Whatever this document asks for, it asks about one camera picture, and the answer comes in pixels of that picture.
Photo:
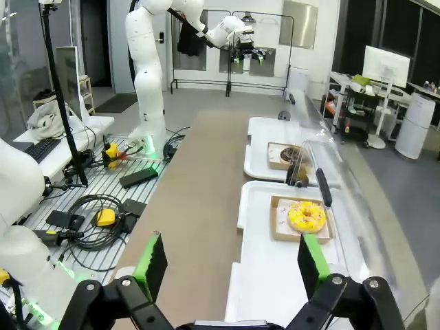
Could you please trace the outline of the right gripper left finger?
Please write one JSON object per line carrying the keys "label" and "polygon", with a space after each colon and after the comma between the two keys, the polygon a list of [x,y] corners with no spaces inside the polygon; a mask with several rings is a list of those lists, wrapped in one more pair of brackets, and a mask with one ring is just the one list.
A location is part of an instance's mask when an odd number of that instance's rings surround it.
{"label": "right gripper left finger", "polygon": [[131,275],[102,285],[96,280],[78,284],[60,329],[112,329],[116,320],[129,319],[136,329],[172,329],[156,305],[168,266],[162,235],[154,232]]}

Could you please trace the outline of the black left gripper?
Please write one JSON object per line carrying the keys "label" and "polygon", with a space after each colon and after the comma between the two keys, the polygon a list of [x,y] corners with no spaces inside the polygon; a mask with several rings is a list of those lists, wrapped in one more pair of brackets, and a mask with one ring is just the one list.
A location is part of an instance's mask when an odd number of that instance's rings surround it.
{"label": "black left gripper", "polygon": [[252,52],[252,58],[262,65],[266,51],[264,49],[254,48],[254,41],[252,40],[252,33],[241,34],[236,42],[236,49],[231,50],[231,63],[239,66],[242,61],[242,52]]}

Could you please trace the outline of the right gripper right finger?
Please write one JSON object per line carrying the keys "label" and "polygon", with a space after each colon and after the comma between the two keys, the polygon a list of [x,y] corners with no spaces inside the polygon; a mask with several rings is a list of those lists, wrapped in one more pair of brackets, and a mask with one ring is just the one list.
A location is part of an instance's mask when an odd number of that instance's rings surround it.
{"label": "right gripper right finger", "polygon": [[404,329],[404,321],[385,278],[361,283],[331,273],[314,234],[302,234],[298,266],[308,301],[287,329],[328,329],[334,318],[347,319],[353,329]]}

